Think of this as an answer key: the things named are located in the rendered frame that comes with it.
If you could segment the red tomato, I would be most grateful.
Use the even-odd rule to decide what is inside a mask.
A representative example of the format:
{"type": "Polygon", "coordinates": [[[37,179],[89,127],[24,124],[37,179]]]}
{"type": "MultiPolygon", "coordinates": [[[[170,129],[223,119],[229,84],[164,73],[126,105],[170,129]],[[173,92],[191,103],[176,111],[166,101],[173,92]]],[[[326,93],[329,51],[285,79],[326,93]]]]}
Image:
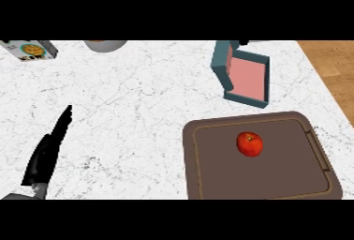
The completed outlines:
{"type": "Polygon", "coordinates": [[[263,151],[263,139],[251,131],[241,132],[236,137],[236,147],[247,157],[257,157],[263,151]]]}

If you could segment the teal box with pink inside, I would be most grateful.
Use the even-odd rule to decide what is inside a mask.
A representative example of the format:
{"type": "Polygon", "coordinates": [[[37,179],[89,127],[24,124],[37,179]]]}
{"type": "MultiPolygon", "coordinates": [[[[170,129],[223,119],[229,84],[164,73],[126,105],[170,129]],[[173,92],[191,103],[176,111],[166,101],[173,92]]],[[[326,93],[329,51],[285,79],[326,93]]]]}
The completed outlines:
{"type": "Polygon", "coordinates": [[[270,57],[242,51],[238,40],[217,40],[210,67],[225,99],[264,109],[270,102],[270,57]]]}

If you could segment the brown tray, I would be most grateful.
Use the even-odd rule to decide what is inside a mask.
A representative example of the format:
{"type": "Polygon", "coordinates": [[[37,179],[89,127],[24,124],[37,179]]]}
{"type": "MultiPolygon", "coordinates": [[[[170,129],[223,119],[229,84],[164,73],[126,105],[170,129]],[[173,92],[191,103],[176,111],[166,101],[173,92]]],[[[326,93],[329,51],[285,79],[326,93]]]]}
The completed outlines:
{"type": "Polygon", "coordinates": [[[273,112],[195,120],[183,129],[188,196],[195,200],[338,200],[338,176],[306,116],[273,112]],[[247,157],[236,137],[251,131],[263,151],[247,157]]]}

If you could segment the white cereal box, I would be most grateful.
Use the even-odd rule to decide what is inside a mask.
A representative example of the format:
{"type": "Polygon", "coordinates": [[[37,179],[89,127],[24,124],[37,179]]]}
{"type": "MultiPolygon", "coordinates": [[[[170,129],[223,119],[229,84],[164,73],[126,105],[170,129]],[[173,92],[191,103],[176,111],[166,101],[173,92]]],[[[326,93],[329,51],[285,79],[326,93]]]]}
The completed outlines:
{"type": "Polygon", "coordinates": [[[22,62],[51,60],[58,55],[49,40],[0,40],[0,45],[22,62]]]}

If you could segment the grey round pot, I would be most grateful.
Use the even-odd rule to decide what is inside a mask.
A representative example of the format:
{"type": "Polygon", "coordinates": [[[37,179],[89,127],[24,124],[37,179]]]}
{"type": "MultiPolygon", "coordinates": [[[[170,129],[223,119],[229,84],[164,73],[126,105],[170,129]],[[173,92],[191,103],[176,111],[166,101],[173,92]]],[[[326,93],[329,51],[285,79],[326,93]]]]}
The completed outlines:
{"type": "Polygon", "coordinates": [[[96,53],[111,53],[126,44],[126,40],[86,40],[84,43],[96,53]]]}

